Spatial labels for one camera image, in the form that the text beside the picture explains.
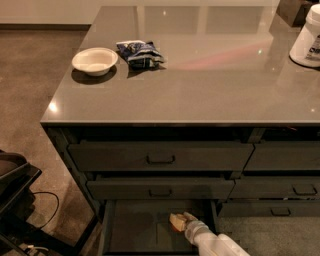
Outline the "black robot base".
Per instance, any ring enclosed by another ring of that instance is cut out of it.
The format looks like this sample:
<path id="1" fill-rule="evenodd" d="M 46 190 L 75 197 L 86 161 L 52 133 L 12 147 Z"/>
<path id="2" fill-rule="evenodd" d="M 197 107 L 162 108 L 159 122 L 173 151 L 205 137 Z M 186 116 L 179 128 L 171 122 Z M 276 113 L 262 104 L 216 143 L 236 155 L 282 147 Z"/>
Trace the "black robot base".
<path id="1" fill-rule="evenodd" d="M 41 229 L 22 220 L 14 208 L 22 203 L 30 186 L 42 174 L 24 156 L 17 153 L 0 152 L 0 217 L 1 241 L 22 256 L 28 256 L 10 235 L 40 247 L 59 253 L 61 256 L 76 256 L 76 248 L 54 238 Z"/>

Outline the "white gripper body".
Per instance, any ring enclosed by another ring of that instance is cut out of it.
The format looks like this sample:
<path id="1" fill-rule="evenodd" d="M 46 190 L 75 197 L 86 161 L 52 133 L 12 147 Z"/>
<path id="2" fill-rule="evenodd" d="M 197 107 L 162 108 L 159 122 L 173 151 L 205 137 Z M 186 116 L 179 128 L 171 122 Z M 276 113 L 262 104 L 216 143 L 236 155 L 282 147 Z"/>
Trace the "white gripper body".
<path id="1" fill-rule="evenodd" d="M 208 233 L 208 226 L 200 220 L 189 221 L 184 231 L 185 238 L 192 244 L 196 244 L 196 237 L 203 233 Z"/>

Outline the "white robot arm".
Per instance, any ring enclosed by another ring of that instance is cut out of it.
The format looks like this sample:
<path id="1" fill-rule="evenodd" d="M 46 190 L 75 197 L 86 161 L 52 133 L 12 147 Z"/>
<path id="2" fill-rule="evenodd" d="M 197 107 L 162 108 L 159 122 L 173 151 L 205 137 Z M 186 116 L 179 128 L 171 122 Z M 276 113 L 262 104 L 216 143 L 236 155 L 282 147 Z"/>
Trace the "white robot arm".
<path id="1" fill-rule="evenodd" d="M 238 243 L 225 234 L 214 234 L 209 227 L 188 212 L 171 213 L 169 221 L 187 241 L 198 248 L 199 256 L 250 256 Z"/>

